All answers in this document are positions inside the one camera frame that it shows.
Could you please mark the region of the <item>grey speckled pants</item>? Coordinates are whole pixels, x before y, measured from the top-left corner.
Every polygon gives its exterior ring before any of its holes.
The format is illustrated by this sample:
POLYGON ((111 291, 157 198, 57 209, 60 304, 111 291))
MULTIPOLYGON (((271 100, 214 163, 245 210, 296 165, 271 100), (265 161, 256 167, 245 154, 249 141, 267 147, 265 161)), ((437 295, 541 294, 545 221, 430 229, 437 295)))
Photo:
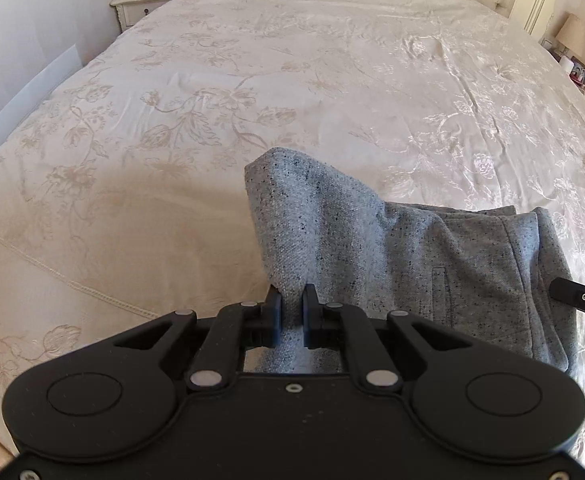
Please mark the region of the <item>grey speckled pants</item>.
POLYGON ((268 281, 283 296, 280 344, 259 368, 335 373, 338 356, 303 344, 301 295, 361 308, 405 310, 551 364, 577 367, 577 315, 553 300, 569 270, 550 214, 513 207, 465 211, 382 200, 337 169, 273 148, 245 170, 268 281))

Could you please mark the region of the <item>cream floral bedspread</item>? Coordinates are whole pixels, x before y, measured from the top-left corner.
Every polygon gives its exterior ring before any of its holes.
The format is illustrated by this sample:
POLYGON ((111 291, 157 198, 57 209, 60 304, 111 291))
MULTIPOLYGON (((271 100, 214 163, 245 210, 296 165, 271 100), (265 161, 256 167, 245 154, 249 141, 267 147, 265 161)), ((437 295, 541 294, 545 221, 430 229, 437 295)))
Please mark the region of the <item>cream floral bedspread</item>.
POLYGON ((585 96, 516 24, 465 0, 173 0, 0 147, 0 468, 21 373, 273 286, 245 185, 273 148, 389 203, 545 209, 585 284, 585 96))

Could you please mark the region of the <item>beige table lamp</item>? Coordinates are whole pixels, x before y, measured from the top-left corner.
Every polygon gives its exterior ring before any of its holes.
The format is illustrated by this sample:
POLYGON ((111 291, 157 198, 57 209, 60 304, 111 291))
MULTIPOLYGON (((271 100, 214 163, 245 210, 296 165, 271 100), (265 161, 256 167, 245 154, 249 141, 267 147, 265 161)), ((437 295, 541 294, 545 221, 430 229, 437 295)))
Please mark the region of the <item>beige table lamp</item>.
POLYGON ((585 24, 576 14, 570 13, 555 39, 561 54, 559 65, 569 75, 573 69, 573 57, 583 55, 585 24))

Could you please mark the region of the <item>small picture frame right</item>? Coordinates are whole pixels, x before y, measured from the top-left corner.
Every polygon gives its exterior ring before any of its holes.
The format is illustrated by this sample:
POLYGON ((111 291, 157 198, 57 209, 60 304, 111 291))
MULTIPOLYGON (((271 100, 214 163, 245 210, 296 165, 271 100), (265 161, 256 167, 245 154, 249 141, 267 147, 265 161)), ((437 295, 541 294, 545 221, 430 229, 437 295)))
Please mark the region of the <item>small picture frame right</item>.
POLYGON ((579 61, 573 62, 573 68, 571 69, 569 76, 578 87, 585 89, 585 65, 579 61))

